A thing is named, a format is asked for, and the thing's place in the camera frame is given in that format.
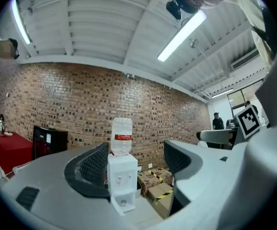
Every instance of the black mini fridge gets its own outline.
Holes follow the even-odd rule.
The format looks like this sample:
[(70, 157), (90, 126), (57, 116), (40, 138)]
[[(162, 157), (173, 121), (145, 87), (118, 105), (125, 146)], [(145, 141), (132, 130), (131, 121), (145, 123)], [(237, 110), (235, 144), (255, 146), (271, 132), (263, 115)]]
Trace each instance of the black mini fridge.
[(67, 131), (34, 126), (33, 159), (67, 150)]

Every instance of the light fixture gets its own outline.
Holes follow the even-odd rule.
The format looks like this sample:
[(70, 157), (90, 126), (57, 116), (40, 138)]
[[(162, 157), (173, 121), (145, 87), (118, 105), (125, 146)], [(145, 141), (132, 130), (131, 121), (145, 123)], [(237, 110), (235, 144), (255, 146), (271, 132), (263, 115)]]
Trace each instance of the light fixture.
[(206, 14), (202, 10), (196, 13), (178, 30), (157, 59), (162, 62), (167, 60), (177, 47), (179, 47), (181, 43), (183, 43), (184, 40), (206, 20), (206, 18)]
[(18, 6), (17, 6), (16, 0), (11, 1), (11, 7), (12, 7), (13, 15), (14, 15), (15, 21), (17, 23), (18, 29), (19, 29), (20, 33), (22, 34), (24, 41), (26, 42), (26, 44), (30, 44), (31, 41), (30, 41), (28, 34), (23, 26), (23, 23), (22, 23), (22, 20), (21, 20), (19, 11), (18, 11)]
[(220, 95), (226, 94), (226, 93), (228, 93), (228, 92), (231, 92), (232, 90), (233, 90), (233, 89), (230, 89), (230, 90), (227, 90), (227, 91), (222, 92), (222, 93), (220, 93), (220, 94), (214, 95), (214, 96), (212, 96), (212, 98), (215, 98), (215, 97), (217, 97), (217, 96), (220, 96)]

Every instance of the white water dispenser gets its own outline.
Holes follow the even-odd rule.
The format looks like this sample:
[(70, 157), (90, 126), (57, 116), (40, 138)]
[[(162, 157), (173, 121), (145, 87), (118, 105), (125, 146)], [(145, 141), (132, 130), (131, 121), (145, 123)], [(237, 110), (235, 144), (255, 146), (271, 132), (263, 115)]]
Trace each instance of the white water dispenser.
[(131, 154), (108, 156), (108, 187), (122, 212), (135, 209), (137, 189), (137, 159)]

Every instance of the bottle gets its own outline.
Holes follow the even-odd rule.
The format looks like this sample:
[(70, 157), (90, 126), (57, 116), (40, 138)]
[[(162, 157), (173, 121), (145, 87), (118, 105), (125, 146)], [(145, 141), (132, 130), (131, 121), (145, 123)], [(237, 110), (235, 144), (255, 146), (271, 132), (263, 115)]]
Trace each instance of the bottle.
[(111, 127), (111, 150), (115, 156), (128, 155), (132, 148), (132, 120), (116, 117)]

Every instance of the hazard tape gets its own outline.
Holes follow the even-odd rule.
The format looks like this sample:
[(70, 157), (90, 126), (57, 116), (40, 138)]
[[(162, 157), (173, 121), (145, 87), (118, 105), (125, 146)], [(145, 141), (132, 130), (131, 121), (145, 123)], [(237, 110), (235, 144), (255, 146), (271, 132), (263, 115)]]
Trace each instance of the hazard tape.
[(173, 192), (173, 190), (169, 190), (168, 192), (164, 193), (163, 195), (161, 195), (160, 197), (157, 197), (156, 200), (159, 200), (161, 198), (164, 198), (166, 196), (168, 196), (169, 194), (171, 194)]
[(161, 177), (159, 177), (158, 175), (156, 175), (154, 172), (152, 172), (152, 171), (148, 171), (150, 174), (152, 174), (154, 177), (156, 177), (159, 181), (160, 181), (160, 183), (162, 183), (163, 182), (163, 178), (161, 178)]

